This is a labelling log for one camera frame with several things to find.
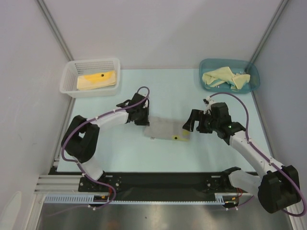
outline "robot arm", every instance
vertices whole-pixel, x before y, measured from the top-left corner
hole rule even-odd
[[[231,168],[229,182],[233,187],[241,188],[258,197],[261,205],[269,213],[274,213],[301,200],[299,194],[290,182],[272,166],[274,163],[284,171],[299,187],[297,170],[292,166],[283,166],[276,159],[265,154],[270,159],[267,162],[247,140],[245,128],[238,122],[232,122],[226,103],[216,103],[208,98],[204,102],[207,108],[193,109],[183,129],[193,132],[195,121],[199,121],[196,128],[200,133],[212,133],[215,131],[219,138],[236,149],[255,169],[257,176],[242,171],[240,168]]]
[[[117,107],[128,108],[131,105],[141,102],[144,98],[144,96],[135,93],[131,100],[126,100],[123,103],[118,104]],[[118,112],[115,112],[114,110],[114,113],[96,119],[80,128],[68,141],[65,150],[74,158],[74,160],[81,164],[86,174],[94,180],[98,180],[104,173],[103,167],[98,163],[94,155],[100,129],[105,131],[114,126],[129,123],[130,121],[134,121],[134,124],[137,126],[148,126],[148,115],[148,99],[133,108],[128,108]],[[73,118],[61,142],[62,147],[73,130],[86,120],[86,118],[80,115]]]

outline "yellow cloth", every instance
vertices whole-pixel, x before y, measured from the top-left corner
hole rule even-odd
[[[231,85],[231,89],[242,89],[249,79],[249,74],[233,74],[229,67],[222,67],[202,75],[203,82],[210,87],[216,87],[226,82]]]
[[[249,74],[239,74],[239,75],[235,75],[233,78],[232,78],[232,81],[235,83],[236,85],[236,88],[237,89],[242,89],[243,86],[248,83],[250,80],[250,75]]]
[[[78,77],[78,90],[93,90],[116,84],[116,72],[101,72],[90,75],[81,75]]]
[[[232,82],[233,77],[234,77],[234,74],[232,73],[229,67],[222,67],[222,68],[204,73],[202,76],[202,80],[207,85],[210,85],[214,82],[214,86],[211,86],[211,87],[215,87],[224,82],[227,82],[229,84],[230,82]]]

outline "blue plastic tray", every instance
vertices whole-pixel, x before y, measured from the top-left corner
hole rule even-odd
[[[247,73],[250,75],[250,81],[247,83],[241,90],[231,89],[230,85],[223,83],[216,87],[210,87],[205,84],[202,80],[202,75],[206,72],[229,66],[231,71],[236,73]],[[218,58],[209,58],[201,61],[200,63],[200,80],[201,85],[204,89],[212,92],[231,92],[231,93],[248,93],[253,90],[256,90],[260,86],[259,73],[255,65],[249,61],[241,60],[232,60],[232,59],[218,59]]]

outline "light blue table surface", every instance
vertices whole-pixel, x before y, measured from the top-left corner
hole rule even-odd
[[[92,118],[108,112],[115,105],[131,99],[141,86],[150,88],[150,115],[187,121],[192,109],[205,108],[203,98],[213,94],[199,82],[198,69],[125,69],[121,71],[119,92],[115,96],[78,98],[71,119],[76,115]],[[269,152],[251,93],[237,94],[246,104],[249,135]],[[226,102],[233,121],[246,125],[241,104],[228,95],[214,100]],[[95,157],[106,172],[218,172],[233,166],[254,171],[234,149],[216,133],[191,133],[189,142],[150,140],[143,135],[144,127],[134,123],[100,131]],[[58,172],[78,172],[75,163],[60,159]]]

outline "white wall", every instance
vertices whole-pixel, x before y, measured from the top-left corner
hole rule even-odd
[[[0,213],[22,191],[19,230],[67,110],[59,93],[66,59],[34,0],[2,0],[0,22]]]
[[[256,66],[260,110],[274,155],[292,164],[307,197],[307,1],[289,2]]]
[[[74,59],[124,69],[249,60],[281,0],[45,0]]]

